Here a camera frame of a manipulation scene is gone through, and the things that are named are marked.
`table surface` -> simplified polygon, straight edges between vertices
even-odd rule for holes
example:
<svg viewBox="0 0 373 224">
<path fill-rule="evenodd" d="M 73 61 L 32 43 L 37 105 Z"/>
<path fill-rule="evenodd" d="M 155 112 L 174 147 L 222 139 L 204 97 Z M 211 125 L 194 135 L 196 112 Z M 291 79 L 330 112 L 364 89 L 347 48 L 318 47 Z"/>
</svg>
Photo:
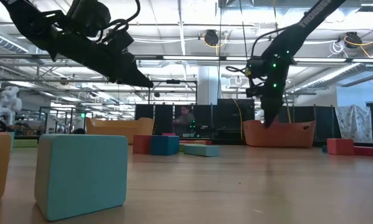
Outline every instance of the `table surface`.
<svg viewBox="0 0 373 224">
<path fill-rule="evenodd" d="M 370 223 L 373 158 L 320 149 L 222 146 L 220 157 L 132 155 L 123 206 L 55 223 Z M 36 149 L 15 149 L 0 223 L 46 223 Z"/>
</svg>

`wall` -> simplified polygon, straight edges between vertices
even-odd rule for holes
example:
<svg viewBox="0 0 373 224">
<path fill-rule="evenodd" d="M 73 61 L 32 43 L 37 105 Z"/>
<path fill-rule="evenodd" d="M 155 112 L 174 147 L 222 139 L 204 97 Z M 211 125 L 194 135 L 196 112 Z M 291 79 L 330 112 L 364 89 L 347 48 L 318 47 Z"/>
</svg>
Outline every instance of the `wall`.
<svg viewBox="0 0 373 224">
<path fill-rule="evenodd" d="M 331 106 L 337 107 L 337 88 L 335 85 L 329 86 L 327 90 L 317 90 L 316 95 L 301 95 L 295 100 L 295 106 Z"/>
<path fill-rule="evenodd" d="M 50 106 L 50 101 L 40 95 L 30 95 L 26 92 L 20 92 L 19 98 L 22 100 L 22 109 L 24 110 L 39 111 L 40 106 Z"/>
<path fill-rule="evenodd" d="M 341 84 L 347 84 L 371 75 L 373 75 L 372 72 L 364 72 L 343 80 Z M 366 106 L 366 103 L 373 102 L 373 80 L 350 87 L 338 86 L 337 99 L 339 106 Z"/>
</svg>

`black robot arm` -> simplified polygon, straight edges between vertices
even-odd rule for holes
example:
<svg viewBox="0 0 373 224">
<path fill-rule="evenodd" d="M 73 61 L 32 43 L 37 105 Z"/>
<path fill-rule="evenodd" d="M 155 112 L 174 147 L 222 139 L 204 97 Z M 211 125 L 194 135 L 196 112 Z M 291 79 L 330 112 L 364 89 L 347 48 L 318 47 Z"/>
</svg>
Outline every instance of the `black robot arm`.
<svg viewBox="0 0 373 224">
<path fill-rule="evenodd" d="M 283 104 L 283 94 L 289 66 L 295 64 L 293 56 L 299 51 L 309 34 L 317 28 L 332 12 L 346 0 L 320 0 L 296 24 L 278 30 L 283 31 L 276 36 L 261 57 L 252 55 L 243 73 L 250 80 L 250 88 L 246 90 L 248 97 L 260 96 L 261 107 L 264 110 L 265 126 L 269 127 L 278 116 Z M 254 78 L 263 80 L 263 85 L 255 85 Z"/>
<path fill-rule="evenodd" d="M 110 22 L 108 8 L 97 0 L 74 0 L 66 15 L 62 11 L 40 12 L 29 0 L 0 0 L 19 32 L 53 61 L 58 54 L 68 57 L 108 77 L 118 84 L 153 87 L 137 68 L 135 57 L 127 46 L 133 38 L 127 33 L 129 19 Z M 114 26 L 103 38 L 103 30 Z M 87 37 L 96 37 L 97 41 Z"/>
</svg>

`red foam block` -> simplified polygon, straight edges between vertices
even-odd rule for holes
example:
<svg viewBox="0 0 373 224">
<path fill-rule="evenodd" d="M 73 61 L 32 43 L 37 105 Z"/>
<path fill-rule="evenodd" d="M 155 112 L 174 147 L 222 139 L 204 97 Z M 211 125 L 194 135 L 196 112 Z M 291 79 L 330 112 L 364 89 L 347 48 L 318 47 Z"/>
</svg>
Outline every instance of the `red foam block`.
<svg viewBox="0 0 373 224">
<path fill-rule="evenodd" d="M 354 141 L 352 139 L 328 139 L 328 153 L 353 156 L 355 154 Z"/>
<path fill-rule="evenodd" d="M 365 146 L 354 146 L 354 152 L 357 156 L 372 156 L 373 157 L 373 147 Z"/>
<path fill-rule="evenodd" d="M 151 136 L 134 135 L 133 154 L 150 154 Z"/>
</svg>

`ceiling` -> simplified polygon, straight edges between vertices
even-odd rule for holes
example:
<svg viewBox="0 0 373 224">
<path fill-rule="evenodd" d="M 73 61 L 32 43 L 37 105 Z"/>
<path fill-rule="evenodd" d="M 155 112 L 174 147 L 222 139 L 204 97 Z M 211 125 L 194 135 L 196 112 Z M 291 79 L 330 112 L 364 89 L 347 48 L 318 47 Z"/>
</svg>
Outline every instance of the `ceiling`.
<svg viewBox="0 0 373 224">
<path fill-rule="evenodd" d="M 68 11 L 71 0 L 34 0 L 31 1 L 40 11 L 62 10 L 65 13 Z M 134 0 L 101 0 L 106 5 L 111 13 L 111 19 L 128 18 L 135 13 L 136 4 Z M 218 0 L 140 0 L 141 12 L 139 16 L 131 21 L 128 32 L 134 37 L 135 42 L 129 46 L 129 51 L 135 55 L 203 55 L 216 56 L 217 54 L 224 56 L 245 57 L 245 49 L 248 54 L 252 48 L 252 42 L 266 32 L 275 29 L 275 22 L 279 27 L 288 26 L 298 22 L 303 16 L 303 13 L 313 6 L 315 0 L 307 1 L 291 1 L 284 0 L 276 7 L 276 18 L 274 16 L 272 1 L 248 1 L 241 0 L 242 14 L 238 1 L 224 0 L 224 4 L 219 4 L 222 1 Z M 295 57 L 314 57 L 314 58 L 333 58 L 333 57 L 365 57 L 362 49 L 347 49 L 345 48 L 340 54 L 332 54 L 334 41 L 339 37 L 343 38 L 346 32 L 357 32 L 358 36 L 364 43 L 373 41 L 373 12 L 360 12 L 363 4 L 372 4 L 373 1 L 356 1 L 348 0 L 340 9 L 331 14 L 324 23 L 322 23 L 315 31 L 313 31 L 306 39 L 304 46 L 295 55 Z M 214 29 L 224 41 L 223 46 L 216 52 L 215 48 L 208 47 L 201 40 L 202 35 L 207 29 Z M 27 49 L 33 49 L 31 43 L 25 39 L 16 27 L 13 25 L 9 14 L 4 6 L 0 3 L 0 35 L 23 46 Z M 185 41 L 185 46 L 182 46 L 182 39 Z M 255 55 L 260 55 L 270 44 L 268 39 L 259 42 L 255 47 Z M 365 47 L 367 50 L 373 49 L 373 44 Z M 12 54 L 12 52 L 0 46 L 0 54 Z M 14 73 L 10 68 L 3 69 L 0 65 L 0 78 L 26 78 L 33 79 L 37 77 L 37 67 L 33 67 L 34 63 L 27 60 L 10 60 L 0 59 L 1 63 L 10 65 L 23 71 Z M 30 63 L 29 67 L 18 67 L 17 63 Z M 187 63 L 187 64 L 170 64 L 165 67 L 153 66 L 148 61 L 141 62 L 140 70 L 149 75 L 152 80 L 167 80 L 178 79 L 194 81 L 197 80 L 198 66 L 204 63 Z M 334 66 L 322 63 L 320 65 L 302 64 L 290 67 L 288 74 L 288 88 L 299 85 L 309 78 L 313 78 L 320 72 Z M 97 72 L 91 71 L 85 67 L 40 67 L 39 75 L 46 73 L 46 79 L 58 79 L 67 77 L 69 79 L 82 80 L 101 80 L 103 77 Z M 225 97 L 236 97 L 235 94 L 227 95 L 226 91 L 240 91 L 239 98 L 243 98 L 243 89 L 247 87 L 248 82 L 240 83 L 244 77 L 237 73 L 226 71 L 224 64 L 220 69 L 222 77 L 222 89 Z M 61 85 L 60 83 L 41 83 L 35 82 L 34 88 L 43 89 L 73 89 L 77 90 L 80 87 L 74 83 Z M 132 88 L 129 86 L 118 86 L 105 83 L 85 83 L 84 86 L 92 87 L 94 90 L 129 90 L 129 93 L 122 93 L 121 96 L 117 93 L 108 93 L 119 101 L 125 103 L 144 103 L 147 93 L 138 95 L 131 93 L 140 88 Z M 165 87 L 162 83 L 156 90 L 163 91 L 181 91 L 193 90 L 196 87 L 188 87 L 185 84 Z M 51 92 L 55 96 L 68 96 L 70 93 Z M 88 94 L 83 92 L 71 92 L 71 97 L 80 98 L 82 101 L 93 101 Z M 194 99 L 195 93 L 172 93 L 163 94 L 160 100 L 183 101 Z"/>
</svg>

